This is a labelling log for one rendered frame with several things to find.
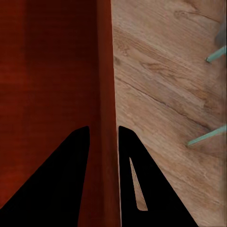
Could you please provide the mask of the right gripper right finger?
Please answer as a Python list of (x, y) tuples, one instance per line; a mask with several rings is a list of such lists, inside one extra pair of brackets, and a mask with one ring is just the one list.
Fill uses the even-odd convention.
[[(199, 227), (136, 133), (119, 126), (122, 227)], [(137, 208), (130, 158), (148, 211)]]

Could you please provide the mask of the storage box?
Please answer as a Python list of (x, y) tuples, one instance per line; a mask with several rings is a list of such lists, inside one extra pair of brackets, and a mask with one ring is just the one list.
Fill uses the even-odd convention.
[(111, 0), (0, 0), (0, 209), (85, 126), (77, 227), (121, 227)]

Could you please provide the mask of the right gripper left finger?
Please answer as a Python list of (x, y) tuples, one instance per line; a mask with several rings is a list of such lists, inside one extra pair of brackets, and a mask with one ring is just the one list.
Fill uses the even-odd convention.
[(0, 227), (77, 227), (90, 146), (74, 130), (0, 209)]

